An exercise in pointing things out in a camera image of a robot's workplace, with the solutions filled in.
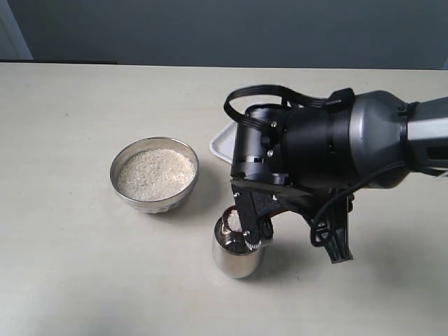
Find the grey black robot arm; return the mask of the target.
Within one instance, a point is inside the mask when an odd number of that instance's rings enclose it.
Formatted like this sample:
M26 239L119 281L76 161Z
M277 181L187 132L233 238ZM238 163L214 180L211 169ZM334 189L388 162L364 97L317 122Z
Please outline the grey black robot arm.
M333 263L352 258L348 215L364 188L390 189L412 173L447 173L447 99L407 103L350 88L310 97L281 85L231 92L237 124L231 187L249 249L268 245L272 218L299 214L311 245Z

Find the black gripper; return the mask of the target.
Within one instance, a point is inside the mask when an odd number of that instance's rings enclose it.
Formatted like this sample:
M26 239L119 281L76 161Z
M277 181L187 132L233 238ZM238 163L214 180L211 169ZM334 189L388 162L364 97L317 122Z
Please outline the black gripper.
M231 188L243 238L251 251L269 246L273 238L270 214L281 208L299 214L315 210L312 190L292 181L292 169L282 158L281 137L291 108L277 104L255 104L245 116L267 126L265 131L238 123L234 145ZM328 200L309 222L309 239L323 247L331 263L353 259L349 248L349 213L354 195L338 194Z

